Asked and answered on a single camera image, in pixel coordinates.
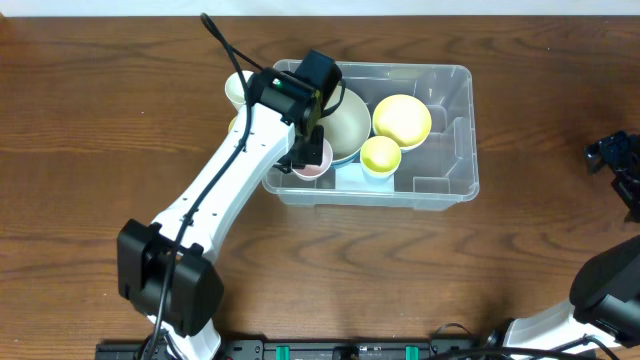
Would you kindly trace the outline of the large cream bowl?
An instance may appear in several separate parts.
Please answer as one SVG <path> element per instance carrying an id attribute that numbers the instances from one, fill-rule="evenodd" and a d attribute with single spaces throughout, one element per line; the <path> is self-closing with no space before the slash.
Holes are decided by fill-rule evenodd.
<path id="1" fill-rule="evenodd" d="M 341 99 L 338 87 L 328 105 L 334 106 Z M 369 138 L 371 115 L 366 103 L 352 90 L 346 89 L 340 106 L 329 116 L 318 121 L 324 128 L 324 137 L 333 152 L 351 154 L 360 149 Z"/>

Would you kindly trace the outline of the white small bowl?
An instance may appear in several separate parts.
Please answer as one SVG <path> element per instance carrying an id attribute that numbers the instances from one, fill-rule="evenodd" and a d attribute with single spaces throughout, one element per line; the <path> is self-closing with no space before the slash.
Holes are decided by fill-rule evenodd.
<path id="1" fill-rule="evenodd" d="M 401 150 L 402 153 L 407 153 L 407 152 L 412 151 L 412 150 L 414 150 L 416 148 L 419 148 L 425 141 L 426 141 L 426 139 L 424 139 L 423 141 L 421 141 L 419 143 L 410 145 L 410 146 L 401 146 L 400 150 Z"/>

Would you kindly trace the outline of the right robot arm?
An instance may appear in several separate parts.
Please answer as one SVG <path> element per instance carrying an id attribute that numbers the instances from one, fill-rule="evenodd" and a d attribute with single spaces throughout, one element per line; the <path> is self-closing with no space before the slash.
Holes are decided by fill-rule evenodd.
<path id="1" fill-rule="evenodd" d="M 619 131 L 587 146 L 587 171 L 607 166 L 616 194 L 628 207 L 625 220 L 639 221 L 639 137 Z M 563 302 L 529 318 L 511 321 L 499 344 L 579 354 L 599 345 L 639 345 L 639 238 L 589 259 Z"/>

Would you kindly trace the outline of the pink cup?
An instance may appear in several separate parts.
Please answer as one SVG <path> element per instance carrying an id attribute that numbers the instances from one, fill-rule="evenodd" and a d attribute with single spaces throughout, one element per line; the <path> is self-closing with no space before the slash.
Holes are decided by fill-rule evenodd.
<path id="1" fill-rule="evenodd" d="M 328 171 L 333 160 L 333 149 L 330 143 L 324 139 L 322 149 L 322 161 L 320 165 L 306 165 L 302 169 L 293 169 L 292 172 L 303 181 L 312 181 Z"/>

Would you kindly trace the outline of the dark blue bowl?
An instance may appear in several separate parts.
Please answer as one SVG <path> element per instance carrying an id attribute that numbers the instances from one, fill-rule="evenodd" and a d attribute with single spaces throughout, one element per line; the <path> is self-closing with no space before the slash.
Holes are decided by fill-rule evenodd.
<path id="1" fill-rule="evenodd" d="M 358 163 L 359 162 L 359 156 L 360 156 L 360 152 L 361 150 L 358 149 L 356 151 L 354 151 L 351 154 L 347 154 L 347 153 L 339 153 L 334 151 L 333 152 L 333 159 L 331 162 L 331 167 L 332 168 L 341 168 L 344 166 L 347 166 L 353 162 Z"/>

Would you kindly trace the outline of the yellow small bowl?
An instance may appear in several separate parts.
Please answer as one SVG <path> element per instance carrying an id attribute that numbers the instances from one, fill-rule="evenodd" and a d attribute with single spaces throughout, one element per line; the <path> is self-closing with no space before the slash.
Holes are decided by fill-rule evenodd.
<path id="1" fill-rule="evenodd" d="M 427 139 L 432 124 L 432 115 L 427 106 L 405 94 L 384 98 L 374 109 L 372 117 L 374 134 L 393 139 L 399 147 Z"/>

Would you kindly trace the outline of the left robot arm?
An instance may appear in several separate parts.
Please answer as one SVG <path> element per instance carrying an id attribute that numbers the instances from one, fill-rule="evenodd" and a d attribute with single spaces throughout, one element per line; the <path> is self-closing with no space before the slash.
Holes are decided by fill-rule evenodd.
<path id="1" fill-rule="evenodd" d="M 325 161 L 319 120 L 346 88 L 336 62 L 310 51 L 294 71 L 266 67 L 242 79 L 245 103 L 221 146 L 184 193 L 145 225 L 117 237 L 120 295 L 154 323 L 137 356 L 211 359 L 221 344 L 212 317 L 224 293 L 214 264 L 231 225 L 262 178 Z"/>

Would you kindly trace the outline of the cream white cup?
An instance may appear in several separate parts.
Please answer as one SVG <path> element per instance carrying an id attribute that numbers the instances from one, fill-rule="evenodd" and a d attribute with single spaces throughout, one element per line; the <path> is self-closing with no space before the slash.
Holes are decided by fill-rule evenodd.
<path id="1" fill-rule="evenodd" d="M 245 105 L 245 90 L 238 72 L 234 72 L 227 78 L 224 91 L 228 101 L 236 110 L 240 110 Z"/>

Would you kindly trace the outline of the yellow cup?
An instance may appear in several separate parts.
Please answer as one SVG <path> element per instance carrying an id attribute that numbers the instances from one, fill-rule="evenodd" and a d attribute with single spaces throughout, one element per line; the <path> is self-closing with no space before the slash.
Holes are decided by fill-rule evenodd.
<path id="1" fill-rule="evenodd" d="M 230 133 L 230 132 L 233 130 L 234 125 L 235 125 L 235 123 L 236 123 L 236 120 L 237 120 L 237 116 L 235 116 L 235 117 L 234 117 L 234 118 L 229 122 L 229 124 L 228 124 L 228 128 L 227 128 L 227 133 Z"/>
<path id="2" fill-rule="evenodd" d="M 363 172 L 375 179 L 393 175 L 399 168 L 401 160 L 402 152 L 399 145 L 386 136 L 371 137 L 360 149 L 360 164 Z"/>

